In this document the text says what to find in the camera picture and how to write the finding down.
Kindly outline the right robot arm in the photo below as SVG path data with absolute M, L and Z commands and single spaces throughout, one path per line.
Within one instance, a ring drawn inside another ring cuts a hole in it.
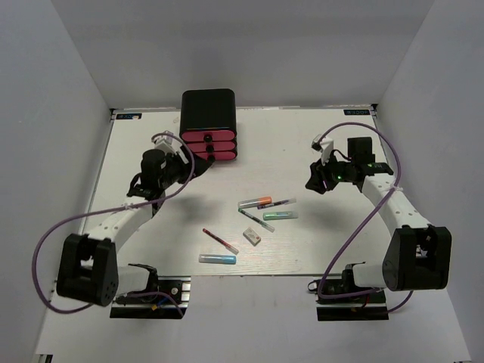
M 348 157 L 339 161 L 331 138 L 318 136 L 312 148 L 321 154 L 310 166 L 306 188 L 319 194 L 350 183 L 374 205 L 391 240 L 379 262 L 348 264 L 341 279 L 322 278 L 317 294 L 322 299 L 357 302 L 385 288 L 391 291 L 441 290 L 448 284 L 451 233 L 436 227 L 410 203 L 387 163 L 378 163 L 369 137 L 350 138 Z

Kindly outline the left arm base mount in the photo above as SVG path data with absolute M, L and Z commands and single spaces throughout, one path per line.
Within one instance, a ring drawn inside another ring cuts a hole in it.
M 118 296 L 110 306 L 110 318 L 181 320 L 188 309 L 190 277 L 159 277 L 156 293 L 131 292 Z

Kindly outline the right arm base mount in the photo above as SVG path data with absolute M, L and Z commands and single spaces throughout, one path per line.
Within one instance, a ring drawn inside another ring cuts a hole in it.
M 341 299 L 322 299 L 317 295 L 320 280 L 308 283 L 308 291 L 316 296 L 316 314 L 320 322 L 386 321 L 389 314 L 384 292 Z

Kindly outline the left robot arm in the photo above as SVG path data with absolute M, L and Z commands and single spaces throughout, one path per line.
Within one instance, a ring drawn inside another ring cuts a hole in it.
M 141 171 L 133 177 L 121 209 L 90 231 L 71 234 L 64 241 L 57 294 L 97 306 L 108 306 L 122 295 L 135 295 L 145 302 L 156 299 L 160 292 L 157 270 L 141 263 L 119 265 L 117 253 L 159 212 L 169 187 L 186 185 L 215 160 L 214 156 L 204 159 L 158 149 L 144 152 Z

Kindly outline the white eraser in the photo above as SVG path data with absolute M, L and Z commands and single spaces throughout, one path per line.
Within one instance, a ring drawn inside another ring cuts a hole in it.
M 256 246 L 262 240 L 261 237 L 252 229 L 247 228 L 243 232 L 243 236 L 253 245 Z

